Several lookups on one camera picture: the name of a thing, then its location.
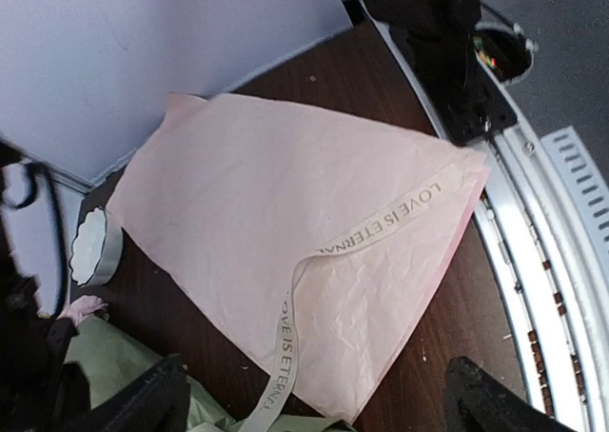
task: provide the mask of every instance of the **pink sheet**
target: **pink sheet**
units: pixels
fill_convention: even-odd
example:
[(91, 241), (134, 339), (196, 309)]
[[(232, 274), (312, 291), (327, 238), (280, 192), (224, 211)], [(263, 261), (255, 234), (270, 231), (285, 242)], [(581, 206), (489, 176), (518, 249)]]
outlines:
[(269, 372), (296, 264), (449, 167), (457, 178), (416, 218), (359, 251), (313, 259), (295, 289), (294, 392), (352, 422), (440, 284), (487, 177), (482, 154), (320, 108), (170, 95), (108, 210)]

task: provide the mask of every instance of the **slotted white panel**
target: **slotted white panel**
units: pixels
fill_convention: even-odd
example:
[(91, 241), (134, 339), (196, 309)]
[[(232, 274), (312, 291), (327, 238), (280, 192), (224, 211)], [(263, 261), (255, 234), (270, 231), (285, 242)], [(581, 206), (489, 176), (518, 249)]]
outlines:
[(541, 142), (578, 206), (609, 282), (609, 188), (573, 127), (548, 134)]

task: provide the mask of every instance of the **green fabric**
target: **green fabric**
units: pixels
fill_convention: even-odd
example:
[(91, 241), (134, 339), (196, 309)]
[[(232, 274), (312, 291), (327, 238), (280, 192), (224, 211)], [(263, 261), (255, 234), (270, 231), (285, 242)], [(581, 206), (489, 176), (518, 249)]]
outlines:
[[(91, 407), (95, 408), (123, 389), (161, 357), (112, 324), (96, 317), (78, 326), (79, 335), (72, 339), (67, 361), (77, 362), (88, 377)], [(239, 431), (243, 422), (235, 423), (200, 383), (188, 377), (190, 409), (187, 427), (190, 432), (205, 431), (204, 424), (214, 424), (225, 432)], [(282, 415), (269, 432), (341, 432), (355, 429), (344, 422), (326, 418), (302, 418)]]

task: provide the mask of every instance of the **gray floor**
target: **gray floor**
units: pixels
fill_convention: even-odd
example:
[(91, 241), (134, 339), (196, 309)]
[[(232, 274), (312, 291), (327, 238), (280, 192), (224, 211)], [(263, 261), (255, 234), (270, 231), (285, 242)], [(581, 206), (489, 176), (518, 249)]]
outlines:
[(510, 89), (533, 129), (574, 126), (609, 182), (609, 0), (484, 1), (540, 45), (531, 74)]

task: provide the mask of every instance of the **wooden table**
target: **wooden table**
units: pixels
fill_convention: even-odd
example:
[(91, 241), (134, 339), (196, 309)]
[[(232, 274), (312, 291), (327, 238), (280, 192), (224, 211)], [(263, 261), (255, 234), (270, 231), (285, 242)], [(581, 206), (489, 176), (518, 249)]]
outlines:
[[(364, 23), (240, 88), (242, 94), (343, 111), (433, 134), (418, 99), (374, 27)], [(81, 218), (109, 198), (120, 174), (85, 199)], [(181, 353), (189, 373), (236, 419), (268, 376), (229, 342), (171, 278), (133, 243), (104, 287), (110, 320), (160, 354)], [(479, 233), (470, 223), (417, 329), (355, 426), (360, 432), (444, 430), (444, 370), (455, 356), (483, 365), (520, 396), (524, 388), (510, 328)], [(315, 412), (292, 398), (288, 413)]]

